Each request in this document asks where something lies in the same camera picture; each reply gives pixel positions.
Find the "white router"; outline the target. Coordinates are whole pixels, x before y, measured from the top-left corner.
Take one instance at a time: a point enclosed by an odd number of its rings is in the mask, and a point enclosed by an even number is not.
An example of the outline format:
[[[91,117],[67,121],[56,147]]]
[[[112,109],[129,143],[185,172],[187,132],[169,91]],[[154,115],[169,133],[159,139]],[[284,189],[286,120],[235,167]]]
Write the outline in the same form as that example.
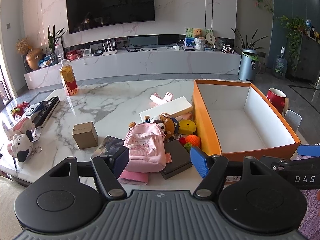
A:
[[[111,40],[107,40],[106,42],[103,42],[103,48],[104,48],[104,52],[102,53],[103,56],[116,54],[118,52],[117,40],[114,40],[113,42]]]

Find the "copper vase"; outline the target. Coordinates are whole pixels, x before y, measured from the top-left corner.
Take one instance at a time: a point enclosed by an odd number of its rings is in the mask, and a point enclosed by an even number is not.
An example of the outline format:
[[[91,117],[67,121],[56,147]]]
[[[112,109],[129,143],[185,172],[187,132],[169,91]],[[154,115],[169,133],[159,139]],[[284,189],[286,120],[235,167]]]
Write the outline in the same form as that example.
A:
[[[32,70],[39,69],[39,61],[42,60],[42,55],[42,49],[40,48],[30,49],[27,52],[25,59]]]

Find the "illustrated card box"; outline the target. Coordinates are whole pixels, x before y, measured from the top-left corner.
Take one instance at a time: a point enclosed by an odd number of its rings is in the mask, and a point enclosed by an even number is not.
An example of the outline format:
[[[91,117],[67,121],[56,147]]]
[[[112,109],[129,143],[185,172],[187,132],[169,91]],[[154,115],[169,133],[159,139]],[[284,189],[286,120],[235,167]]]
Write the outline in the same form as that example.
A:
[[[95,150],[95,152],[91,156],[91,159],[100,155],[114,155],[119,151],[121,147],[123,147],[123,144],[123,139],[115,138],[108,135]]]

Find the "pink wallet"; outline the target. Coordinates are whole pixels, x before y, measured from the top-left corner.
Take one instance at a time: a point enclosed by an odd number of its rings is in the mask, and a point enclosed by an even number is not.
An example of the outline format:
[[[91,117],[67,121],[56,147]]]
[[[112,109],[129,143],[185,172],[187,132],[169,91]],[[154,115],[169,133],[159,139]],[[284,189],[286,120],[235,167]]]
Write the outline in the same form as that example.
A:
[[[118,180],[123,184],[147,185],[149,181],[149,174],[124,170]]]

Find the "orange cardboard box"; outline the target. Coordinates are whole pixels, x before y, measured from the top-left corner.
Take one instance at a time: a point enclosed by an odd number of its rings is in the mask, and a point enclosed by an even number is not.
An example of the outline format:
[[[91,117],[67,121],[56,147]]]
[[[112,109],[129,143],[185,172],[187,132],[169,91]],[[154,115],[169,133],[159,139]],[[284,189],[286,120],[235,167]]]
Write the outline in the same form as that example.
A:
[[[290,159],[300,139],[252,83],[195,80],[194,121],[201,149],[242,161],[245,156]]]

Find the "yellow tape measure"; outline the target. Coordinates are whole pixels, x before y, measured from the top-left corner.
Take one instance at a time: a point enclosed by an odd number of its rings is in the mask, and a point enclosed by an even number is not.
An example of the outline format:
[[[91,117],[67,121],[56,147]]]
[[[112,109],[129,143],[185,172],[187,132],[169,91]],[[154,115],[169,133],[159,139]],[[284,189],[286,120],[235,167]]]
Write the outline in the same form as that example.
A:
[[[181,120],[179,122],[178,133],[183,135],[191,135],[196,132],[196,124],[191,120]]]

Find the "white long box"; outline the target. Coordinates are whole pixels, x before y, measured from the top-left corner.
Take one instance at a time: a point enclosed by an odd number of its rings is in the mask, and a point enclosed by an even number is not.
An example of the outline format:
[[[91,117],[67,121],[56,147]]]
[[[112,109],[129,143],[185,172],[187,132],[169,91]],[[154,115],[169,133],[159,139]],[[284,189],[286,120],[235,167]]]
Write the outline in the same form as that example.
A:
[[[140,112],[139,116],[141,121],[145,120],[145,116],[153,118],[155,116],[161,115],[163,113],[169,114],[171,117],[175,118],[180,115],[187,114],[193,110],[193,106],[190,102],[183,96],[175,100],[169,101],[165,104],[150,108],[146,111]]]

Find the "yellow red drink carton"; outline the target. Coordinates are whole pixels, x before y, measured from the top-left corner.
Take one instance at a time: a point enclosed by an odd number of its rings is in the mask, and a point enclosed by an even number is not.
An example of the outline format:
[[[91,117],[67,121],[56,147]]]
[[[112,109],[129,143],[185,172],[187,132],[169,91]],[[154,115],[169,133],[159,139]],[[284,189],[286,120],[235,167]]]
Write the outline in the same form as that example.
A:
[[[78,85],[76,84],[73,68],[66,59],[61,60],[60,76],[65,93],[68,96],[76,94],[79,90]]]

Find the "potted green plant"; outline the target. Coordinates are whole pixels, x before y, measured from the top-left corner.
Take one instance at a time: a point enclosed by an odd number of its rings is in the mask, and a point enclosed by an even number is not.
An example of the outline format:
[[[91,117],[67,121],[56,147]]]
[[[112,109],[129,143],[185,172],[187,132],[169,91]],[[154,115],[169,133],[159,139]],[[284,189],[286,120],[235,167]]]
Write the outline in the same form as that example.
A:
[[[58,57],[57,57],[57,54],[55,53],[55,47],[66,32],[67,31],[64,28],[56,31],[55,25],[53,25],[52,30],[50,29],[50,26],[48,26],[48,33],[47,33],[48,46],[50,50],[50,61],[52,65],[55,65],[58,63]]]

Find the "pink mini backpack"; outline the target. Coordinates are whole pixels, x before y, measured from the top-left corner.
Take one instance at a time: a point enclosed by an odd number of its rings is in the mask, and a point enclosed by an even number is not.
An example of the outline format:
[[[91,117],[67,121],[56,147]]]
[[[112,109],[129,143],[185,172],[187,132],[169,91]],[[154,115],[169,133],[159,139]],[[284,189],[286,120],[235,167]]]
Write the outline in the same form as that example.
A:
[[[166,167],[164,133],[159,124],[144,122],[131,127],[124,146],[129,149],[126,171],[156,173]]]

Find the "teddy bear on cabinet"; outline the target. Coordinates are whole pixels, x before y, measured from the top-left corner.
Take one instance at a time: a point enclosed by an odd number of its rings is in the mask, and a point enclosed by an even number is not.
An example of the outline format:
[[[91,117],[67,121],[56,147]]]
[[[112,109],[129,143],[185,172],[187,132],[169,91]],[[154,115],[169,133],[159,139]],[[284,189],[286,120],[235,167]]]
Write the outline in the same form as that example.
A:
[[[203,51],[204,45],[206,43],[206,39],[203,36],[202,29],[199,29],[199,28],[193,29],[193,37],[194,37],[195,49],[199,51]]]

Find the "pink bunny plush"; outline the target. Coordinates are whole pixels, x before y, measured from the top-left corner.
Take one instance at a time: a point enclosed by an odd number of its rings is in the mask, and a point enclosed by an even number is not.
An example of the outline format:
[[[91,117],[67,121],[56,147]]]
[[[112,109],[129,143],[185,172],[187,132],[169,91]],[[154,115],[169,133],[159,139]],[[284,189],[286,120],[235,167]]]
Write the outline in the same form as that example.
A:
[[[14,135],[25,134],[26,131],[31,131],[31,133],[33,133],[35,130],[35,125],[30,118],[20,119],[11,128],[9,128],[4,122],[2,122],[2,126],[9,141],[12,141]]]

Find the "black flat case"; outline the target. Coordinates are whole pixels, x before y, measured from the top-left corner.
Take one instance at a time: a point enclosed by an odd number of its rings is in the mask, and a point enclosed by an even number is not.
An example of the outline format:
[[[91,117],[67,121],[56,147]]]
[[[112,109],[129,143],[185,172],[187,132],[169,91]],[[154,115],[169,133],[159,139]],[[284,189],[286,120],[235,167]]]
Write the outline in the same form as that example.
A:
[[[164,179],[169,179],[192,167],[190,153],[178,140],[164,144],[166,153],[166,167],[160,172]]]

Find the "grey trash bin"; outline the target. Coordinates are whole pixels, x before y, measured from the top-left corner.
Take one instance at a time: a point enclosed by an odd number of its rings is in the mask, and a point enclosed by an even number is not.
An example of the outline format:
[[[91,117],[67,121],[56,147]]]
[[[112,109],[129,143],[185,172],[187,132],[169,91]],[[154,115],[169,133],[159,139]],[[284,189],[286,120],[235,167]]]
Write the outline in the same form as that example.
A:
[[[240,60],[238,79],[254,83],[258,73],[259,55],[256,50],[243,49]]]

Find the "white blue small box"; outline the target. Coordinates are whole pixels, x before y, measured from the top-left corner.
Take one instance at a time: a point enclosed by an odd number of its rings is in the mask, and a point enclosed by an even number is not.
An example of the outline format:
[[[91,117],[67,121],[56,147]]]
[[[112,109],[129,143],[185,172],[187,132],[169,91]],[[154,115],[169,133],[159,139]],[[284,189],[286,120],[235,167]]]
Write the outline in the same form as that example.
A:
[[[44,105],[42,102],[32,104],[27,108],[27,110],[24,111],[23,117],[31,118],[33,115],[41,111],[43,108]]]

